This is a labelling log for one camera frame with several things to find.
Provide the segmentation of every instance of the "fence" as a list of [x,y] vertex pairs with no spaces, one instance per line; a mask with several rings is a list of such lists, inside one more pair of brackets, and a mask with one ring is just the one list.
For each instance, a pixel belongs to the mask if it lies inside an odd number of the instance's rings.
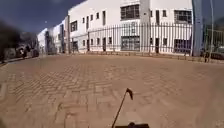
[[73,36],[72,44],[73,51],[76,49],[80,52],[137,51],[191,55],[192,25],[126,23]]
[[204,29],[203,42],[193,41],[192,24],[174,23],[125,23],[88,30],[87,33],[72,36],[72,51],[142,52],[192,56],[200,52],[202,58],[224,59],[224,32],[214,30],[211,43],[211,29]]
[[224,32],[219,30],[205,29],[204,43],[202,44],[202,57],[211,59],[224,59]]

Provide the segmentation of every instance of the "tree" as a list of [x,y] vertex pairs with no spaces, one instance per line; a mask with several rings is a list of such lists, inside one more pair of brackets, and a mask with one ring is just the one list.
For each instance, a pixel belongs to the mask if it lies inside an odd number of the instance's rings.
[[30,46],[31,49],[34,49],[38,45],[37,36],[35,33],[23,32],[21,34],[21,39],[22,39],[22,42]]
[[20,41],[20,31],[0,21],[0,61],[4,62],[5,49],[16,49]]

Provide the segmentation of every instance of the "paving stone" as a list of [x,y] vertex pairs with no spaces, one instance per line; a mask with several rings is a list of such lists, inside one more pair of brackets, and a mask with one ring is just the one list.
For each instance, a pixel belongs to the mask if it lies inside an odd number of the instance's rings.
[[106,128],[130,88],[134,100],[127,95],[117,125],[221,128],[223,76],[223,65],[168,59],[61,55],[23,60],[0,68],[0,81],[7,85],[0,120],[7,128]]

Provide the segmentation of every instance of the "sky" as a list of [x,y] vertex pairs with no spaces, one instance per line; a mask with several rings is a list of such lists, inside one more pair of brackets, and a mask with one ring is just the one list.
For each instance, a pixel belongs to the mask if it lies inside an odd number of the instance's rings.
[[[68,9],[83,0],[0,0],[0,20],[23,31],[38,33],[46,27],[59,24]],[[210,2],[203,1],[203,15],[211,18]],[[215,18],[224,16],[224,0],[213,0]]]

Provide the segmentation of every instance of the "building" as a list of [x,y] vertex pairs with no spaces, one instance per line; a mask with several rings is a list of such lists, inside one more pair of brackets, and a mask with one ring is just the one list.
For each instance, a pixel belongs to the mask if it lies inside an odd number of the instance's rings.
[[[86,0],[68,10],[63,39],[68,52],[191,55],[193,20],[192,0]],[[55,44],[59,26],[53,34]]]
[[62,53],[61,36],[64,37],[64,35],[61,34],[61,27],[64,26],[64,24],[65,21],[63,20],[60,24],[54,27],[45,28],[37,35],[40,44],[40,51],[42,51],[42,53],[44,54]]

